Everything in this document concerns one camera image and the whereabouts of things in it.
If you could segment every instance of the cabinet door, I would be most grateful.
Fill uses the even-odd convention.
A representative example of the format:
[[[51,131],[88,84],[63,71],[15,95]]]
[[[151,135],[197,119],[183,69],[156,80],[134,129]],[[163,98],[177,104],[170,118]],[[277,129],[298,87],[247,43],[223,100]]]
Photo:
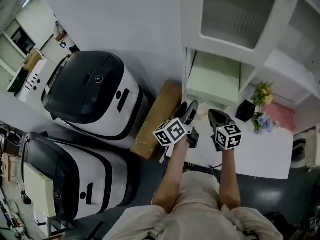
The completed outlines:
[[[180,0],[182,45],[260,66],[284,34],[298,0]]]

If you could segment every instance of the black box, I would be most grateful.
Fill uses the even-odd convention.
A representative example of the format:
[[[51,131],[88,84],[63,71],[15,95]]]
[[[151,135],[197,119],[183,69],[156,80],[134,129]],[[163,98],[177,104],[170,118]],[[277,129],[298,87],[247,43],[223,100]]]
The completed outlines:
[[[249,121],[255,114],[256,106],[250,101],[244,100],[241,105],[238,107],[236,111],[235,118],[247,122]]]

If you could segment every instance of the window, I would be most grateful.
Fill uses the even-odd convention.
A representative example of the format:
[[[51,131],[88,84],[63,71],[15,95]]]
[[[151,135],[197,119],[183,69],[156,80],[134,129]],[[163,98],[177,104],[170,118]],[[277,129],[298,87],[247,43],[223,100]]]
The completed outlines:
[[[35,46],[35,43],[21,27],[11,36],[11,39],[25,55],[28,55]]]
[[[14,72],[20,69],[25,60],[4,35],[0,36],[0,59]]]

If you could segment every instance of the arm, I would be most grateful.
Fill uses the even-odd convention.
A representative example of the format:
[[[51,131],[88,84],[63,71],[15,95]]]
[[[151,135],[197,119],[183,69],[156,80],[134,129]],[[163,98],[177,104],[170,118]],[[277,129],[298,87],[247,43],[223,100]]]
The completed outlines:
[[[222,151],[219,206],[222,208],[224,205],[230,210],[241,206],[235,155],[232,149]]]
[[[60,42],[60,41],[62,41],[62,40],[65,38],[66,35],[67,35],[67,32],[64,30],[60,35],[58,35],[58,36],[55,38],[55,40],[56,40],[57,42]]]
[[[187,136],[184,136],[174,146],[167,171],[152,201],[152,205],[162,207],[167,214],[171,212],[178,198],[182,173],[184,171],[184,164],[189,146],[190,144],[187,141]]]

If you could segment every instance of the blue flower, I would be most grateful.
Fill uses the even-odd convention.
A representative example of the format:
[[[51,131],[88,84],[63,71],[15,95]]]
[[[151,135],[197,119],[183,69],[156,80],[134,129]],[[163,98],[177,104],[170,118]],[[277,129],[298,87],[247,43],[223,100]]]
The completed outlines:
[[[264,134],[264,132],[265,132],[265,130],[262,129],[262,128],[260,128],[260,129],[254,129],[254,131],[253,131],[253,133],[254,133],[255,135],[262,135],[262,134]]]
[[[274,128],[274,124],[272,123],[270,118],[263,123],[262,128],[269,133],[272,131],[272,129]]]
[[[269,120],[269,119],[270,119],[270,117],[267,114],[263,114],[262,116],[260,116],[258,118],[258,123],[259,123],[259,125],[263,126],[264,122]]]

